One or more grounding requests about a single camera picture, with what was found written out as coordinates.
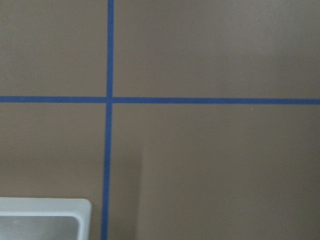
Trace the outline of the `translucent white plastic bin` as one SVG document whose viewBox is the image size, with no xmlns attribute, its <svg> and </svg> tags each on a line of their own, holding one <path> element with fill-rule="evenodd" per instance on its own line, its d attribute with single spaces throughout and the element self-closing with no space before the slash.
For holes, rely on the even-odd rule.
<svg viewBox="0 0 320 240">
<path fill-rule="evenodd" d="M 92 204 L 84 198 L 0 198 L 2 240 L 88 240 Z"/>
</svg>

